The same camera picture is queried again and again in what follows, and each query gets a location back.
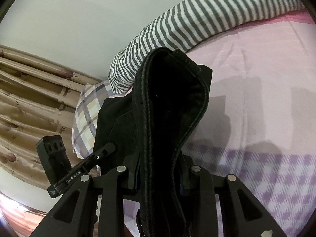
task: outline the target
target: white wall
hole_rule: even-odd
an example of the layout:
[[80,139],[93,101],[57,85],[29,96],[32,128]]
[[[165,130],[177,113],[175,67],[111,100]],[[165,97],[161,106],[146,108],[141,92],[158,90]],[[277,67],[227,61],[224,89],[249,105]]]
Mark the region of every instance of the white wall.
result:
[[[182,0],[16,0],[0,23],[0,43],[107,77],[110,63],[146,25]],[[0,168],[0,191],[48,211],[56,199]]]

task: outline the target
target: triangular cutout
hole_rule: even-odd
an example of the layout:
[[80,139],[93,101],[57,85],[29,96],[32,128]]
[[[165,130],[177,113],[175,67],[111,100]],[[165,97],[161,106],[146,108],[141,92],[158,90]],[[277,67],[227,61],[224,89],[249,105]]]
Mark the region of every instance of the triangular cutout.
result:
[[79,198],[80,191],[74,191],[64,205],[60,206],[60,210],[56,211],[53,215],[54,219],[63,221],[65,223],[71,223],[75,213],[75,208]]
[[244,213],[244,218],[247,222],[259,219],[263,216],[260,210],[251,202],[242,190],[238,190],[237,193],[241,203],[242,212]]

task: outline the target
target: gray and white stripe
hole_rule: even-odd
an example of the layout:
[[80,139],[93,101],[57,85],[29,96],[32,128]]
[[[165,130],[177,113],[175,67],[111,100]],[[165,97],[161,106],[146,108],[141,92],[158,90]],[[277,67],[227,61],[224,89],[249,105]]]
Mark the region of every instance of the gray and white stripe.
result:
[[300,0],[184,0],[145,27],[114,58],[109,80],[114,93],[133,85],[146,55],[157,47],[187,52],[210,36],[243,23],[300,10]]

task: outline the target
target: curtain fold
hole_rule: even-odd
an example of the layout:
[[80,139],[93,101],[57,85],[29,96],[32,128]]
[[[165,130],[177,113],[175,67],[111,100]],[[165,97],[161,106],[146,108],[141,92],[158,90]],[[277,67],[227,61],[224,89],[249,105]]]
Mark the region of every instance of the curtain fold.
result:
[[60,64],[0,45],[0,167],[46,189],[48,179],[35,145],[60,134],[74,166],[71,130],[85,84],[100,80]]

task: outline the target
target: bed sheet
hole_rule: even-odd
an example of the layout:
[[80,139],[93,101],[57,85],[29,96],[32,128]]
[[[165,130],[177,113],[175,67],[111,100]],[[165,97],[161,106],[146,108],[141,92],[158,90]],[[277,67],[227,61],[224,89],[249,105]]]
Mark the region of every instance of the bed sheet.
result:
[[[236,174],[287,236],[295,237],[316,207],[316,25],[311,16],[303,10],[246,23],[187,55],[212,68],[213,78],[208,109],[183,152],[213,174]],[[109,83],[83,91],[73,131],[78,157],[92,152],[98,110],[113,96]],[[128,201],[124,206],[134,233],[138,206]]]

